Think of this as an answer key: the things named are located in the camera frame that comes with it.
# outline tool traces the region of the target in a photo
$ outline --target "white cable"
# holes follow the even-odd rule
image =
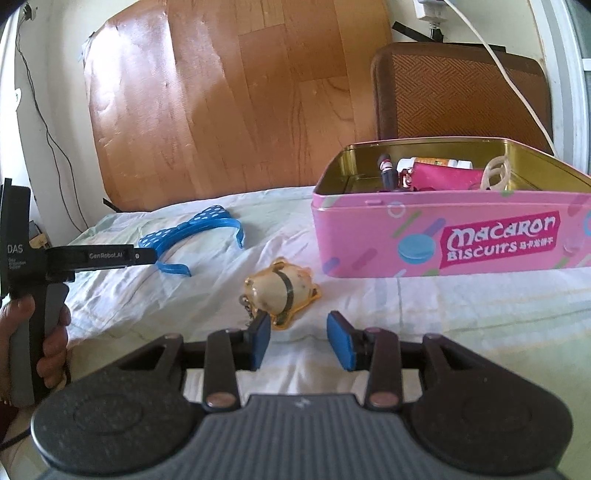
[[[470,28],[470,30],[472,30],[474,32],[474,35],[476,35],[478,37],[478,40],[480,40],[480,42],[484,45],[484,47],[486,48],[486,51],[491,55],[493,61],[496,64],[496,66],[499,67],[499,70],[501,71],[501,75],[503,75],[503,78],[505,79],[505,81],[509,84],[509,86],[511,87],[511,89],[519,97],[519,100],[521,100],[521,102],[525,105],[525,107],[527,108],[527,111],[530,113],[530,115],[532,116],[532,118],[535,120],[535,123],[538,125],[538,127],[540,128],[540,130],[542,130],[542,133],[544,134],[544,136],[546,138],[546,141],[548,142],[548,145],[550,145],[550,148],[552,149],[552,152],[553,152],[554,156],[556,158],[559,158],[558,157],[558,152],[556,151],[556,147],[554,146],[554,142],[552,142],[552,139],[550,138],[550,135],[548,134],[548,131],[546,130],[546,128],[542,124],[540,118],[536,115],[536,113],[535,113],[534,109],[531,107],[530,103],[525,99],[525,97],[523,96],[523,94],[515,86],[515,83],[513,83],[513,81],[509,78],[509,75],[507,74],[507,72],[506,72],[503,64],[499,60],[499,57],[496,56],[495,52],[492,51],[491,46],[486,42],[486,40],[484,38],[482,38],[482,35],[480,35],[478,33],[478,30],[476,30],[476,28],[474,28],[474,25],[472,25],[472,23],[459,10],[459,8],[456,7],[452,3],[451,0],[443,0],[443,1],[449,6],[449,8],[451,8],[455,13],[457,13],[458,17],[460,17],[463,20],[463,22]]]

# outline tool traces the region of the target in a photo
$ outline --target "wood grain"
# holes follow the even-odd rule
[[[105,190],[123,210],[313,185],[375,138],[382,0],[141,0],[86,52]]]
[[[348,78],[302,82],[300,94],[311,156],[334,158],[355,137]],[[323,165],[313,165],[314,176],[323,171]]]

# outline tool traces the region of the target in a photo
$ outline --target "power plug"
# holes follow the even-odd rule
[[[24,21],[35,20],[35,18],[37,17],[38,8],[39,7],[32,8],[31,5],[29,5],[29,2],[27,2],[22,8],[22,17]]]
[[[419,20],[439,24],[447,20],[447,4],[443,0],[413,0]]]

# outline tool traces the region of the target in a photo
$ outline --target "pink tin box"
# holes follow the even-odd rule
[[[513,173],[503,192],[380,193],[377,159],[438,157],[484,168],[499,155]],[[591,179],[503,138],[412,138],[345,148],[314,189],[324,272],[418,277],[591,266]]]

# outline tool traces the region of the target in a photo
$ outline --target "hand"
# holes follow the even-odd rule
[[[10,370],[8,349],[11,335],[22,322],[31,318],[35,311],[33,297],[12,300],[0,310],[0,395],[10,398]],[[66,326],[72,321],[70,310],[64,305],[60,312],[59,324],[43,342],[44,357],[37,363],[37,373],[45,380],[48,388],[59,385],[66,363],[68,333]]]

